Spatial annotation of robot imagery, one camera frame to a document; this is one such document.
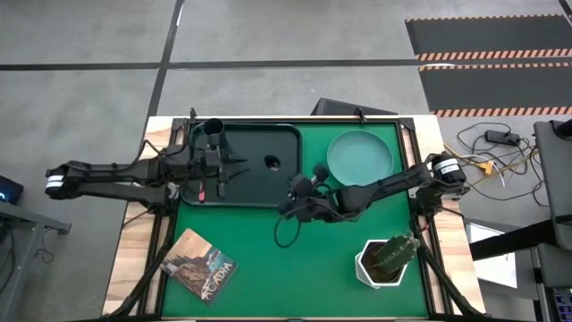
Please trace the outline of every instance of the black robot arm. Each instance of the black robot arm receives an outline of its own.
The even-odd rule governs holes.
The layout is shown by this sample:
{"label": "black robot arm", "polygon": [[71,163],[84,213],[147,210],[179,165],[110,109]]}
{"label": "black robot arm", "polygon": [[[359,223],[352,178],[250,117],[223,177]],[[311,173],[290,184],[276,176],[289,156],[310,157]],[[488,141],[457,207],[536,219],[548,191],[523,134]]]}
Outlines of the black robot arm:
{"label": "black robot arm", "polygon": [[426,216],[440,210],[442,195],[460,196],[468,192],[464,186],[466,176],[457,159],[447,154],[430,155],[421,165],[414,165],[367,186],[349,186],[335,191],[320,191],[328,177],[325,167],[317,165],[314,173],[312,179],[299,174],[290,182],[289,198],[279,209],[282,215],[287,218],[295,216],[302,223],[312,220],[328,223],[351,221],[356,220],[374,201],[419,188],[415,211]]}
{"label": "black robot arm", "polygon": [[205,148],[195,148],[193,142],[185,140],[181,145],[171,145],[161,151],[151,146],[157,152],[156,157],[127,165],[69,161],[46,171],[46,194],[51,199],[95,196],[137,201],[154,213],[169,204],[169,183],[183,184],[214,178],[219,197],[224,197],[224,186],[231,177],[225,172],[224,165],[246,160],[231,152],[223,122],[209,119],[199,126],[208,138]]}

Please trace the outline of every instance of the card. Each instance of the card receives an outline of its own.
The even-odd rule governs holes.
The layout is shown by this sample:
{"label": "card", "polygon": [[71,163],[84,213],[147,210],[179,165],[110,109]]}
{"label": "card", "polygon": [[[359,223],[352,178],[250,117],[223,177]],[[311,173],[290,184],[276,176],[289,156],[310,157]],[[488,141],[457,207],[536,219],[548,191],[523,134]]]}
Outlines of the card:
{"label": "card", "polygon": [[209,305],[231,278],[237,265],[210,242],[187,229],[161,263],[170,277]]}

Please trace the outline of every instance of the wooden table frame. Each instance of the wooden table frame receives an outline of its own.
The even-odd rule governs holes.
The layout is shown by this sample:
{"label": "wooden table frame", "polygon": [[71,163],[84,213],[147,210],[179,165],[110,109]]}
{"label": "wooden table frame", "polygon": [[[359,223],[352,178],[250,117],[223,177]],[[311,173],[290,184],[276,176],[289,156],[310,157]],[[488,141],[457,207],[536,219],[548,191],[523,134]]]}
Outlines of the wooden table frame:
{"label": "wooden table frame", "polygon": [[[357,116],[216,116],[223,120],[292,120],[292,121],[343,121],[357,120]],[[149,140],[158,149],[165,148],[170,144],[169,139],[172,134],[172,120],[182,118],[179,116],[155,116],[149,118],[144,138]],[[199,121],[203,121],[210,117],[199,117]],[[412,144],[417,144],[419,156],[421,160],[425,159],[430,153],[438,153],[443,151],[443,142],[437,118],[434,115],[384,115],[384,116],[368,116],[368,119],[412,119],[415,125],[415,138],[409,137],[409,131],[402,129],[404,146],[409,165],[416,162],[414,148]],[[141,158],[154,157],[156,153],[149,147],[143,150]],[[458,202],[444,201],[444,206],[458,210]],[[142,213],[145,209],[138,203],[129,203],[125,214],[124,221]],[[151,242],[151,231],[155,225],[160,224],[161,230],[155,236],[156,246],[159,248],[166,234],[166,227],[169,218],[155,218],[153,215],[145,214],[137,220],[129,223],[121,232],[117,251],[115,254],[114,268],[110,277],[103,314],[113,312],[123,302],[125,297],[133,289],[137,281],[143,274],[149,255],[149,246]],[[484,312],[484,303],[480,293],[479,284],[475,275],[475,267],[468,247],[467,236],[465,234],[463,220],[460,216],[441,212],[434,217],[434,227],[437,232],[438,242],[442,253],[442,261],[445,271],[460,292],[467,298],[471,305],[481,312]],[[425,241],[430,245],[435,239],[430,238],[429,232],[424,233]],[[442,301],[442,288],[430,267],[428,267],[429,279],[431,282],[434,307],[437,313],[445,312],[445,305]],[[157,289],[159,284],[159,272],[153,277],[149,286],[149,294],[147,297],[147,307],[145,312],[141,309],[139,313],[153,313],[157,298]],[[458,309],[452,304],[455,313],[459,313]],[[137,312],[137,306],[131,314]]]}

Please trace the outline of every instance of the gray floor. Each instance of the gray floor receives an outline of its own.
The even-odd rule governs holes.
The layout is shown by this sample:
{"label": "gray floor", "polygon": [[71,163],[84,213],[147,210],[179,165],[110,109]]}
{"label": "gray floor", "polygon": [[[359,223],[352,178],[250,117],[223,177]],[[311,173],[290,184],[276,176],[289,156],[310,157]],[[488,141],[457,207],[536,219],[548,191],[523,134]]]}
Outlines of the gray floor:
{"label": "gray floor", "polygon": [[[0,0],[0,64],[158,62],[174,5],[175,0]],[[529,13],[562,11],[556,0],[188,1],[172,61],[413,58],[404,19]],[[0,174],[26,186],[24,207],[73,222],[70,235],[46,236],[56,258],[49,265],[37,261],[20,321],[95,318],[101,312],[125,204],[49,200],[44,172],[70,159],[131,161],[155,80],[156,70],[0,72]],[[201,115],[309,114],[320,97],[428,113],[416,68],[377,67],[169,71],[157,114],[187,114],[192,106]],[[477,121],[505,122],[530,137],[535,121],[551,118],[440,123],[444,140],[462,152],[455,135]],[[478,173],[469,171],[469,178]],[[535,180],[529,172],[504,189],[498,179],[479,187],[504,197],[529,191]],[[545,200],[543,191],[538,195]],[[511,225],[547,216],[530,196],[501,202],[470,192],[462,209],[468,217]],[[484,294],[496,317],[533,318],[530,302]]]}

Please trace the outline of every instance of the green table surface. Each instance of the green table surface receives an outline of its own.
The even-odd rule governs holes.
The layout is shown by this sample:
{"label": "green table surface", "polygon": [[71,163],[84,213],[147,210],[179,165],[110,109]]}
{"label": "green table surface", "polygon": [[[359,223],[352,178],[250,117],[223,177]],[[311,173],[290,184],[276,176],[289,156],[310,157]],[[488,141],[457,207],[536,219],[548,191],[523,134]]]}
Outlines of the green table surface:
{"label": "green table surface", "polygon": [[[330,142],[345,131],[370,131],[385,140],[394,157],[393,172],[403,171],[398,129],[393,123],[295,124],[303,139],[302,172],[326,162]],[[331,185],[339,185],[335,179]],[[356,278],[354,257],[368,239],[409,233],[408,198],[402,192],[375,202],[356,223],[303,224],[288,249],[273,241],[275,209],[190,207],[182,204],[175,240],[191,228],[234,259],[238,268],[207,306],[184,286],[167,280],[164,317],[426,317],[417,258],[398,287],[379,290]],[[285,243],[296,221],[281,226]]]}

